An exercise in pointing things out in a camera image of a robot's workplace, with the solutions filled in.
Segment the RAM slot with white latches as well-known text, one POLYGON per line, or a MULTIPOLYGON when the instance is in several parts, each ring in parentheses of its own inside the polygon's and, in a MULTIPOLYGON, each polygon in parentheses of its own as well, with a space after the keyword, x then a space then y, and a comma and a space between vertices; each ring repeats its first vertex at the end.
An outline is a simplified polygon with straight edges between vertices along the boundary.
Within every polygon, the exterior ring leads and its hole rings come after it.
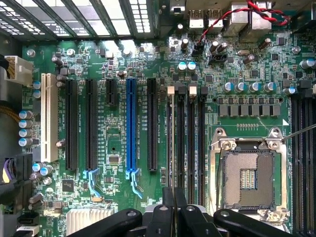
MULTIPOLYGON (((305 100, 305 122, 306 126, 315 124, 314 120, 314 97, 305 100)), ((314 135, 313 130, 306 132, 306 181, 307 181, 307 230, 311 235, 315 234, 315 214, 314 214, 314 135)))
POLYGON ((189 85, 187 101, 187 159, 188 159, 188 200, 195 203, 195 101, 197 87, 189 85))
POLYGON ((175 122, 174 122, 174 96, 175 87, 167 87, 167 155, 168 155, 168 186, 174 189, 174 166, 175 166, 175 122))

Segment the thin metal locking lever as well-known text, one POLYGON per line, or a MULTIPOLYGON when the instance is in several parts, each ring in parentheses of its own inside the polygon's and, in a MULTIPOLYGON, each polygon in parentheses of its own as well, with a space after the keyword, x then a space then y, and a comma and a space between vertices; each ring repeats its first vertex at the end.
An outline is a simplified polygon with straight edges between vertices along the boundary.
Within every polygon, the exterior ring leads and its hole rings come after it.
POLYGON ((223 148, 220 149, 220 153, 219 153, 219 162, 218 162, 218 168, 217 168, 217 172, 216 172, 216 210, 218 210, 221 207, 220 204, 220 191, 221 191, 221 175, 222 175, 222 168, 223 168, 223 148))
POLYGON ((316 128, 316 124, 313 124, 313 125, 311 125, 311 126, 308 126, 308 127, 306 127, 306 128, 303 128, 303 129, 301 129, 301 130, 299 130, 299 131, 296 131, 296 132, 294 132, 294 133, 292 133, 292 134, 289 134, 289 135, 283 137, 281 141, 284 142, 284 141, 286 141, 286 140, 288 140, 288 139, 291 139, 292 137, 295 137, 295 136, 297 136, 297 135, 299 135, 299 134, 302 134, 302 133, 307 132, 307 131, 309 131, 309 130, 311 130, 311 129, 314 129, 314 128, 316 128))

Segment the CPU socket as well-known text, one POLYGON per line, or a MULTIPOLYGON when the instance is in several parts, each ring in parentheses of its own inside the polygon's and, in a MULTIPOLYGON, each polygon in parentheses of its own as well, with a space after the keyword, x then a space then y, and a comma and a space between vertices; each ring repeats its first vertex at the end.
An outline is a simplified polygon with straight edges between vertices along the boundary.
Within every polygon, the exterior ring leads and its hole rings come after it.
POLYGON ((230 209, 273 226, 290 217, 287 145, 279 127, 266 136, 229 136, 215 129, 209 151, 208 212, 216 210, 216 172, 220 149, 223 168, 218 209, 230 209))

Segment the silver finned heatsink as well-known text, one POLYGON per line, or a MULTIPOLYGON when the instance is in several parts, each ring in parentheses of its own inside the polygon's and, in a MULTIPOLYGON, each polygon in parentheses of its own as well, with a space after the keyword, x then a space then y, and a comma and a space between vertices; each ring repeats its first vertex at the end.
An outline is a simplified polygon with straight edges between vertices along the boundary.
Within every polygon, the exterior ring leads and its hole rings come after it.
POLYGON ((71 209, 66 214, 66 236, 114 214, 111 209, 71 209))

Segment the green motherboard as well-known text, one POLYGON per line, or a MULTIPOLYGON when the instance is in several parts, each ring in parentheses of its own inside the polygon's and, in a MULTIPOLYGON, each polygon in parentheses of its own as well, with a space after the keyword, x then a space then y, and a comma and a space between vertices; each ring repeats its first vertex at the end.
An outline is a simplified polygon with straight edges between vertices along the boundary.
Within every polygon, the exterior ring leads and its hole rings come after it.
MULTIPOLYGON (((314 120, 316 124, 316 37, 311 33, 290 34, 289 45, 278 46, 271 38, 264 38, 254 48, 245 51, 230 51, 219 54, 206 49, 203 55, 194 57, 195 47, 190 54, 181 45, 171 51, 163 46, 154 51, 149 43, 142 52, 133 47, 131 52, 119 49, 102 57, 96 49, 86 55, 56 58, 52 51, 56 46, 38 45, 39 55, 27 56, 23 47, 23 58, 34 65, 34 85, 23 90, 23 110, 32 115, 26 119, 28 127, 21 131, 21 142, 29 143, 24 151, 31 153, 34 162, 34 192, 36 203, 29 205, 31 211, 39 214, 39 237, 67 237, 66 214, 71 209, 101 208, 114 213, 135 208, 145 211, 147 207, 162 203, 162 189, 168 187, 167 155, 167 87, 175 87, 175 166, 174 187, 177 187, 177 93, 180 86, 186 87, 185 96, 185 189, 188 200, 188 141, 187 101, 188 87, 197 87, 195 101, 195 205, 198 204, 198 97, 200 88, 208 88, 205 103, 205 200, 208 212, 209 151, 216 128, 222 127, 229 136, 266 136, 272 127, 279 127, 283 137, 292 134, 291 96, 296 89, 301 96, 301 129, 306 128, 305 100, 314 97, 314 120), (58 160, 41 162, 40 113, 41 75, 56 76, 58 88, 58 160), (133 193, 130 180, 125 178, 126 170, 126 80, 137 80, 137 190, 140 199, 133 193), (148 170, 148 101, 147 80, 157 80, 157 129, 158 168, 148 170), (78 167, 66 169, 65 147, 65 85, 73 79, 78 84, 78 167), (97 81, 98 118, 98 167, 95 190, 100 197, 90 193, 88 177, 85 176, 85 81, 97 81), (117 105, 106 105, 106 80, 117 81, 117 105)), ((288 158, 288 204, 290 217, 282 226, 275 226, 299 237, 316 237, 316 128, 314 135, 314 214, 315 234, 307 230, 307 181, 306 181, 306 132, 300 134, 302 212, 304 230, 294 233, 293 223, 293 180, 292 143, 285 141, 288 158)))

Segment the long black expansion slot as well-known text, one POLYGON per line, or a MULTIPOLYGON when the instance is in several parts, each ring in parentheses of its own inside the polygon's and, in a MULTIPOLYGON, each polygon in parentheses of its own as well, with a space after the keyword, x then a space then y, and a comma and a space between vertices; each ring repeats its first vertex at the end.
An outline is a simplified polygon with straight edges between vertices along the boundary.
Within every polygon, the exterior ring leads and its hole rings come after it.
POLYGON ((95 197, 100 194, 95 190, 95 177, 99 172, 98 167, 98 118, 97 118, 97 81, 85 81, 85 176, 88 177, 90 193, 95 197))
POLYGON ((158 145, 158 129, 157 129, 157 80, 149 78, 147 80, 147 101, 148 101, 148 170, 154 172, 157 170, 157 145, 158 145))
POLYGON ((65 85, 65 130, 66 169, 74 171, 78 167, 78 84, 69 79, 65 85))

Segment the blue expansion slot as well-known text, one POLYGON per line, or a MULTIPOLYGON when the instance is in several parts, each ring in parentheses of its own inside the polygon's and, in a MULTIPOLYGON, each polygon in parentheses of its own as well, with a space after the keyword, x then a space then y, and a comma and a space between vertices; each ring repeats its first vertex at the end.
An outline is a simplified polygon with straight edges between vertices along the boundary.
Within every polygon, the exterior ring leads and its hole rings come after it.
POLYGON ((126 170, 125 178, 130 180, 132 191, 140 199, 142 194, 137 190, 137 80, 126 80, 126 170))

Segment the black data plug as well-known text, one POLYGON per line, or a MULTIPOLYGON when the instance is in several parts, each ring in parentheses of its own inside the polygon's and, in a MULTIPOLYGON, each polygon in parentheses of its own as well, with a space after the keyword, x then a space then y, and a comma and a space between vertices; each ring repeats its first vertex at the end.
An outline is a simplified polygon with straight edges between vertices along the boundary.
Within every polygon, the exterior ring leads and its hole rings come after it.
POLYGON ((18 219, 18 228, 13 237, 36 237, 40 232, 40 216, 37 213, 22 214, 18 219))

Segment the short black expansion slot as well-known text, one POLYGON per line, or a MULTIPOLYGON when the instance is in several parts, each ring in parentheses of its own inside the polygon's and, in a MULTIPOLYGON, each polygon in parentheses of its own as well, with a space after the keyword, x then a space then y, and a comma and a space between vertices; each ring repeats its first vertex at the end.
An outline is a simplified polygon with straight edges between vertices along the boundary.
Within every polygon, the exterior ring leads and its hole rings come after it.
POLYGON ((115 79, 106 80, 106 105, 116 106, 117 105, 117 93, 118 86, 115 79))

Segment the white expansion slot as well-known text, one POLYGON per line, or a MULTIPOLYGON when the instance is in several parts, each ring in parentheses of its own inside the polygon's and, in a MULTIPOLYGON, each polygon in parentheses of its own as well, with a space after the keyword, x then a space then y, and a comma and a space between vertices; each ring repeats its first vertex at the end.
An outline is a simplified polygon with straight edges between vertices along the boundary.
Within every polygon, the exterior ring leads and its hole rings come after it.
POLYGON ((58 160, 58 88, 56 76, 41 75, 40 150, 41 162, 58 160))

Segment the open PC case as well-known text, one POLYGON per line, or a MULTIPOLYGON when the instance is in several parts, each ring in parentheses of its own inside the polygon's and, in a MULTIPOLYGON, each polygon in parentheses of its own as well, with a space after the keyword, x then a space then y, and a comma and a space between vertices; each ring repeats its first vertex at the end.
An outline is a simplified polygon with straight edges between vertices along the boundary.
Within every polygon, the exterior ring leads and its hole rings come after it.
POLYGON ((0 0, 0 33, 26 44, 27 56, 38 45, 52 44, 56 58, 86 55, 94 48, 102 57, 133 47, 154 51, 177 49, 189 40, 216 53, 245 51, 264 38, 289 45, 290 34, 316 24, 316 0, 0 0))

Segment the white power connector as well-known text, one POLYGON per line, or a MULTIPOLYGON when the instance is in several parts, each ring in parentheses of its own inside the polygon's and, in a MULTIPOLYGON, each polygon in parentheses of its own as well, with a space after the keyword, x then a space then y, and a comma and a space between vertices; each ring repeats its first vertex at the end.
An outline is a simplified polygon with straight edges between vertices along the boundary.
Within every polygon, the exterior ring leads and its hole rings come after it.
POLYGON ((4 80, 28 87, 33 85, 34 65, 32 62, 13 55, 4 58, 8 62, 8 69, 4 72, 4 80))

